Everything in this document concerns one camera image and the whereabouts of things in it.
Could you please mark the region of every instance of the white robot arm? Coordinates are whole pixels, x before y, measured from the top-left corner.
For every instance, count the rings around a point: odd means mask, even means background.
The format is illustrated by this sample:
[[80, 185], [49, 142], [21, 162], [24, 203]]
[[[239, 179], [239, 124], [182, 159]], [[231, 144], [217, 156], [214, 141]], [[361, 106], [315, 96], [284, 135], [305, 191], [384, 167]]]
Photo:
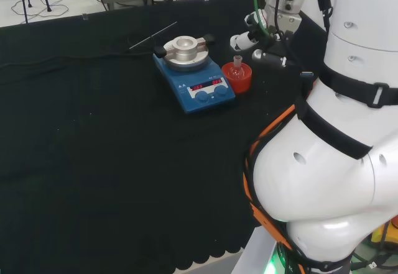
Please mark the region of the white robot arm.
[[[270, 12], [272, 4], [268, 0]], [[279, 9], [291, 14], [286, 4], [281, 1]], [[256, 158], [253, 183], [261, 206], [287, 222], [289, 237], [312, 260], [344, 260], [398, 215], [395, 6], [393, 0], [335, 1], [325, 54], [332, 81], [321, 78], [307, 99], [327, 126], [368, 151], [353, 157], [296, 115]], [[363, 101], [365, 96], [370, 100]], [[339, 271], [328, 273], [349, 273]]]
[[[304, 0], [280, 0], [278, 6], [279, 26], [282, 31], [287, 34], [289, 39], [299, 28], [301, 17], [299, 16]], [[276, 0], [266, 0], [265, 8], [259, 9], [259, 16], [265, 28], [269, 29], [271, 34], [275, 34], [274, 14], [275, 14]], [[231, 38], [231, 47], [237, 52], [247, 50], [255, 46], [258, 42], [258, 35], [255, 34], [257, 28], [258, 18], [257, 14], [246, 16], [245, 23], [250, 31], [241, 35], [235, 35]]]

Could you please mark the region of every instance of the green light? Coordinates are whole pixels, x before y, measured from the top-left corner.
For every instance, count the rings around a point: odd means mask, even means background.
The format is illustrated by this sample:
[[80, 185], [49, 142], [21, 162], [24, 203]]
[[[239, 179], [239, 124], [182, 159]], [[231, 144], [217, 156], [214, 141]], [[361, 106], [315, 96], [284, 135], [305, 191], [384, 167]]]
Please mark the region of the green light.
[[269, 262], [264, 274], [276, 274], [276, 268], [273, 262]]

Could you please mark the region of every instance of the white floor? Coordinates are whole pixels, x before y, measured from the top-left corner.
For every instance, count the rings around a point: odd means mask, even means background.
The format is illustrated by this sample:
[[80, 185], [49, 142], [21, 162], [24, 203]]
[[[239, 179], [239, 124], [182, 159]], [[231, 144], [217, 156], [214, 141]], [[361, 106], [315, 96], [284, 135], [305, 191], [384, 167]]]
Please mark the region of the white floor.
[[[25, 23], [25, 17], [23, 15], [24, 8], [22, 2], [19, 1], [20, 0], [0, 0], [0, 27]], [[33, 7], [27, 7], [27, 13], [33, 16], [28, 17], [29, 22], [104, 11], [102, 4], [96, 0], [49, 0], [52, 9], [51, 12], [47, 12], [47, 7], [43, 4], [45, 2], [44, 0], [30, 0], [30, 2]], [[141, 3], [142, 2], [135, 2], [135, 4], [138, 5], [141, 5]], [[21, 15], [12, 11], [11, 7], [15, 4], [14, 10]], [[34, 14], [40, 14], [43, 17], [34, 16]]]

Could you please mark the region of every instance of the table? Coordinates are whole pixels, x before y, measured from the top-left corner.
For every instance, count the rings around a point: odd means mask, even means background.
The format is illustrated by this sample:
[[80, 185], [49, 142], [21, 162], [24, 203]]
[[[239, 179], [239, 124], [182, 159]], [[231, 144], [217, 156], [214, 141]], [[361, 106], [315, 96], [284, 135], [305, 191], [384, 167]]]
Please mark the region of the table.
[[[0, 65], [121, 52], [214, 34], [219, 65], [252, 0], [183, 0], [0, 29]], [[325, 33], [304, 16], [293, 49], [314, 71]], [[136, 52], [146, 52], [147, 44]], [[151, 55], [0, 67], [2, 273], [173, 273], [237, 252], [257, 222], [242, 155], [292, 104], [295, 70], [253, 64], [229, 105], [185, 115]]]

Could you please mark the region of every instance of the red led display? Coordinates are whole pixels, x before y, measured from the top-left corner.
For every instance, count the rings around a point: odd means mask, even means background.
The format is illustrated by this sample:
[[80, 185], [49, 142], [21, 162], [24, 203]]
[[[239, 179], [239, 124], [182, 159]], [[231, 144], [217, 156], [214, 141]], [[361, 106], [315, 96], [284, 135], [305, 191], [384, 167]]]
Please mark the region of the red led display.
[[202, 84], [198, 84], [197, 86], [191, 86], [191, 90], [196, 91], [197, 89], [202, 89], [202, 87], [203, 87]]
[[223, 81], [221, 79], [219, 80], [213, 80], [213, 86], [219, 83], [222, 83]]
[[223, 80], [220, 78], [218, 80], [207, 81], [206, 83], [197, 84], [196, 86], [190, 86], [191, 91], [197, 91], [198, 89], [206, 88], [207, 86], [215, 86], [216, 84], [223, 83]]

